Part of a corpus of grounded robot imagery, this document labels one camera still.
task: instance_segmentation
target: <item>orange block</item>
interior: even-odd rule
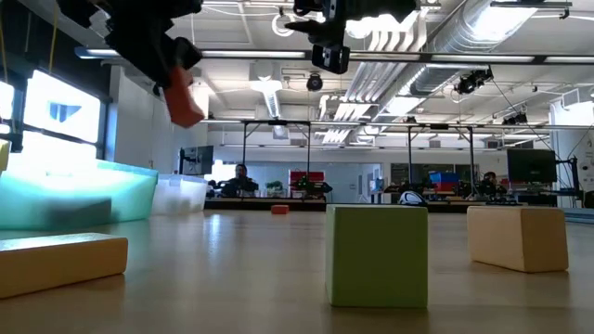
[[[190,128],[204,119],[202,109],[196,105],[188,89],[193,80],[192,76],[178,66],[172,69],[170,77],[171,87],[165,89],[164,93],[171,122]]]
[[[289,205],[273,205],[270,211],[272,214],[287,214],[289,213]]]

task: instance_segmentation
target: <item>camera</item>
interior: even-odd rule
[[[324,86],[324,82],[318,73],[311,73],[307,80],[307,90],[310,92],[317,92]]]

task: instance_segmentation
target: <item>wall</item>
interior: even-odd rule
[[[191,129],[171,124],[164,102],[117,66],[111,70],[110,95],[107,160],[172,173],[180,148],[206,145],[206,124]]]

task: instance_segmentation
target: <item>wooden block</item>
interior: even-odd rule
[[[426,208],[329,204],[326,219],[332,306],[427,307]]]
[[[273,205],[270,211],[272,214],[288,214],[289,205]]]
[[[0,240],[0,298],[121,274],[128,239],[99,233]]]
[[[8,167],[8,155],[10,153],[10,142],[0,139],[0,173]]]
[[[525,273],[569,267],[560,209],[482,206],[468,209],[471,259]]]

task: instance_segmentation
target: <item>red object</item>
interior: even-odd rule
[[[184,128],[190,128],[204,120],[204,112],[189,93],[192,84],[189,71],[181,66],[174,67],[170,74],[171,86],[164,90],[165,102],[171,116],[171,122]]]
[[[435,191],[453,191],[458,182],[436,182],[434,184],[436,186]]]
[[[302,171],[290,171],[289,172],[289,185],[295,182],[301,181],[301,179],[307,175],[307,172]],[[309,172],[309,182],[324,182],[326,176],[324,172]],[[294,186],[291,186],[291,190],[297,190]]]
[[[287,214],[289,213],[289,205],[273,205],[270,211],[272,214]]]

